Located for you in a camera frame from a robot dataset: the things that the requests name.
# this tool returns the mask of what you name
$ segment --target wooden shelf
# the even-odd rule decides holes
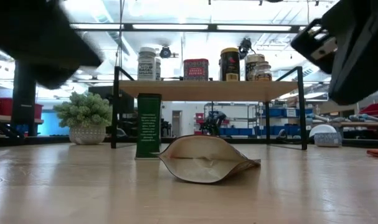
[[[296,82],[120,81],[133,97],[157,93],[164,101],[270,101],[297,88]]]
[[[11,116],[0,115],[0,122],[2,123],[9,123],[11,121]],[[35,124],[43,124],[44,120],[42,119],[35,119]]]

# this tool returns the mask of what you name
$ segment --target jar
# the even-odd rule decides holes
[[[255,81],[267,81],[270,82],[272,80],[272,72],[270,71],[271,66],[269,62],[258,62],[255,75]]]
[[[138,58],[138,80],[156,80],[156,51],[151,47],[142,47]]]
[[[248,55],[245,58],[245,81],[255,81],[256,66],[258,62],[264,62],[265,56],[262,54]]]
[[[221,81],[240,81],[240,54],[239,50],[229,47],[220,53]]]
[[[156,80],[161,81],[161,59],[156,58]]]

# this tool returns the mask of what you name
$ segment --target stand-up pouch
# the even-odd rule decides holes
[[[218,182],[260,165],[260,160],[248,159],[223,139],[213,136],[177,138],[158,156],[172,175],[203,184]]]

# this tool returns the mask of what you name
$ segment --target door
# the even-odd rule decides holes
[[[180,137],[182,127],[182,111],[172,111],[172,136]]]

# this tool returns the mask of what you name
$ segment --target black jar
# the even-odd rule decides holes
[[[220,53],[220,81],[240,81],[239,50],[229,47]]]

